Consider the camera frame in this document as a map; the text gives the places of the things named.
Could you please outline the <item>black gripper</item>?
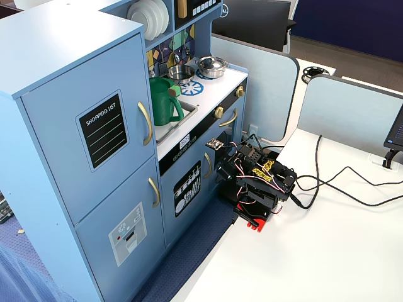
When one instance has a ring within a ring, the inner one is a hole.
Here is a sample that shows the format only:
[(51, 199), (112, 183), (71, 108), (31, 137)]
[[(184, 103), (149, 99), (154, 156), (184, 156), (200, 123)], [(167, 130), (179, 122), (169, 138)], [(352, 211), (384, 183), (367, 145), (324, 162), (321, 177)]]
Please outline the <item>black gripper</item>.
[[(244, 155), (241, 152), (235, 152), (232, 155), (228, 152), (224, 152), (219, 158), (219, 162), (216, 166), (216, 184), (223, 182), (224, 184), (234, 185), (233, 199), (238, 199), (239, 192), (242, 190), (242, 186), (238, 185), (237, 183), (237, 176), (240, 174), (240, 169), (236, 167), (236, 160), (242, 160), (243, 158)], [(219, 196), (227, 202), (232, 202), (231, 188), (229, 186), (222, 185), (219, 188)]]

